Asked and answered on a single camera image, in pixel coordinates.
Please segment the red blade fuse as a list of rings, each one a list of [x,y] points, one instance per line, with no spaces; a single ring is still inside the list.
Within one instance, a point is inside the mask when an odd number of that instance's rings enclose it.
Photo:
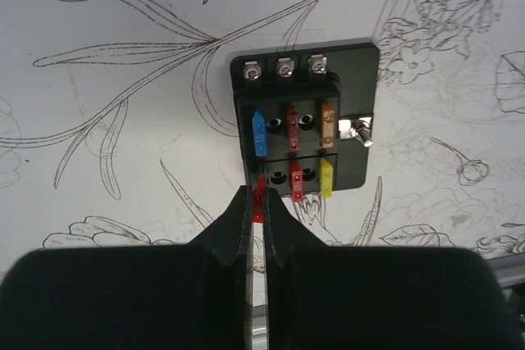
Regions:
[[[260,176],[253,191],[253,222],[262,224],[263,219],[263,195],[266,187],[266,179]]]
[[[286,134],[288,139],[288,151],[290,153],[299,150],[299,115],[292,104],[289,104],[286,112]]]
[[[293,202],[301,202],[304,197],[303,170],[296,161],[290,162],[290,195]]]

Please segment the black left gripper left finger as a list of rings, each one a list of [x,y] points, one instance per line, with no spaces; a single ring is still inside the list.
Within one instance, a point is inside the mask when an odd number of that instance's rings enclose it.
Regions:
[[[253,190],[240,186],[225,211],[193,238],[190,246],[205,247],[222,265],[248,265],[253,228]]]

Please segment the yellow blade fuse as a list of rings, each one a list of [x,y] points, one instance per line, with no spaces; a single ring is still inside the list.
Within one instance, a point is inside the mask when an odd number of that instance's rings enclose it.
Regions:
[[[319,166],[319,184],[320,192],[323,198],[329,198],[332,195],[334,182],[333,165],[325,158],[320,159]]]

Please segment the black fuse box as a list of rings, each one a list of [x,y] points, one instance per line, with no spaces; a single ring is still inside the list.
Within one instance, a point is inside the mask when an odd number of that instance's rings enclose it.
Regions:
[[[304,194],[320,193],[319,166],[325,157],[334,168],[333,191],[364,185],[372,145],[374,101],[380,51],[373,43],[258,52],[230,63],[240,151],[247,185],[264,176],[281,196],[290,195],[290,162],[303,170]],[[321,142],[321,104],[336,110],[332,148]],[[288,151],[286,112],[299,115],[299,150]],[[267,155],[256,157],[252,117],[266,121]]]

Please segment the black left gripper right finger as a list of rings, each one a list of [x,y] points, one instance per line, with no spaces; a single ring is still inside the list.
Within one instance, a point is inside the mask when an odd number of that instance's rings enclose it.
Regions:
[[[275,189],[264,188],[262,209],[266,267],[284,267],[292,248],[326,247],[323,241],[290,214]]]

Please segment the orange blade fuse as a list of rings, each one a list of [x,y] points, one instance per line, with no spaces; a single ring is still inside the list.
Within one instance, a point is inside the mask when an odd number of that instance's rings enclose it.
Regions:
[[[321,142],[323,149],[332,148],[336,139],[336,110],[328,102],[321,104]]]

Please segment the blue blade fuse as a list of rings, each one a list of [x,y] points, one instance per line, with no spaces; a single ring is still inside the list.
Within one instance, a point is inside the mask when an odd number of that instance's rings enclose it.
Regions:
[[[256,157],[267,155],[266,121],[260,111],[255,111],[252,117],[253,145]]]

